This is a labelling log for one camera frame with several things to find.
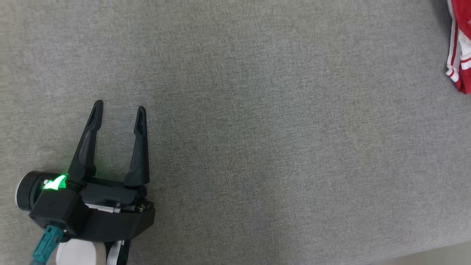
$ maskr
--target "red and white cloth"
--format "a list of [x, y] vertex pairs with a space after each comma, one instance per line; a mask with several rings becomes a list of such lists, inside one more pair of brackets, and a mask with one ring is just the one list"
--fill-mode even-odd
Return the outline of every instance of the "red and white cloth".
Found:
[[447, 75], [456, 88], [471, 93], [471, 0], [448, 0], [453, 18]]

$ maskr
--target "gray tablecloth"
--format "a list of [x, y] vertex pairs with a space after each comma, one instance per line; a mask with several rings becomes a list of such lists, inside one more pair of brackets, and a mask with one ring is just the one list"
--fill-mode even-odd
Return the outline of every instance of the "gray tablecloth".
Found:
[[361, 264], [471, 240], [445, 1], [0, 9], [2, 264], [41, 236], [15, 185], [67, 171], [97, 99], [106, 179], [147, 108], [157, 214], [129, 264]]

